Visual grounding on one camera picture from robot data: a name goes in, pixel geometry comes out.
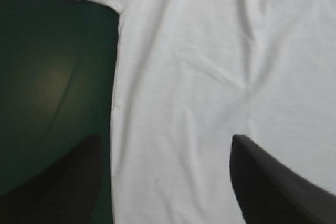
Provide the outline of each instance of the white fabric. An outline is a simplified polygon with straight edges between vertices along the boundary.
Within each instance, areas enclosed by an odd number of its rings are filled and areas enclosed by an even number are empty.
[[[242,224],[246,134],[336,193],[336,0],[91,0],[120,14],[115,224]]]

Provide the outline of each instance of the dark green surface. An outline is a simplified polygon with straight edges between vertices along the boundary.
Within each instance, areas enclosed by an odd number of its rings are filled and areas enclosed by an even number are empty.
[[[82,0],[1,0],[0,193],[89,134],[104,140],[90,223],[111,223],[109,123],[118,18]]]

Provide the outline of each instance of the white t-shirt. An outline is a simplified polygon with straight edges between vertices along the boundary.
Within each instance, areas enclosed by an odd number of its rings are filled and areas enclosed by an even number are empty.
[[[245,134],[336,193],[336,0],[90,0],[120,14],[115,224],[242,224]]]

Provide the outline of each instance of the t-shirt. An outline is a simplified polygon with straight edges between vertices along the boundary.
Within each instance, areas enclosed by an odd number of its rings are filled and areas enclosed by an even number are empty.
[[[232,136],[336,193],[336,0],[90,0],[120,14],[115,224],[243,224]]]

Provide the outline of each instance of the green background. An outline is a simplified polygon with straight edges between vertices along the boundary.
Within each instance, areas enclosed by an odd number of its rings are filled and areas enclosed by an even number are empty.
[[[89,134],[104,142],[90,223],[112,223],[109,125],[118,14],[84,0],[1,0],[0,193]]]

